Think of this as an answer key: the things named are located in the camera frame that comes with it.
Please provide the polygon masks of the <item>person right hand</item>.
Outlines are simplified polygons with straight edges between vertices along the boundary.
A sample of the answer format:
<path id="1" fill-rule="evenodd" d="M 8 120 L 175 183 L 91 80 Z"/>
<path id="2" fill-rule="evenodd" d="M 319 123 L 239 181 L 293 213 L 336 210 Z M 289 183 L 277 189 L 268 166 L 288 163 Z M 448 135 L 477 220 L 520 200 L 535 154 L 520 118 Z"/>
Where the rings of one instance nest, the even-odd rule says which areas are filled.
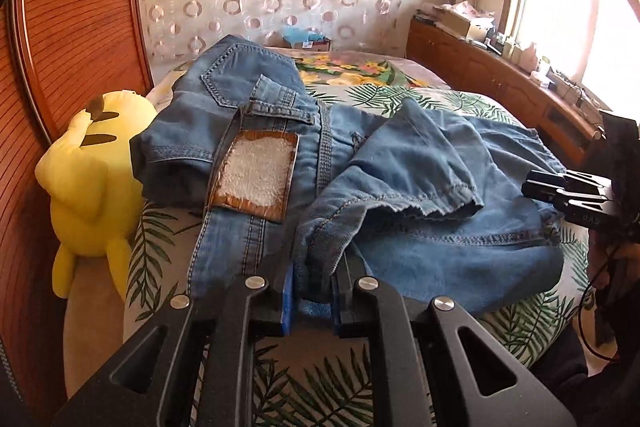
<path id="1" fill-rule="evenodd" d="M 601 310 L 639 310 L 639 245 L 590 231 L 588 277 Z"/>

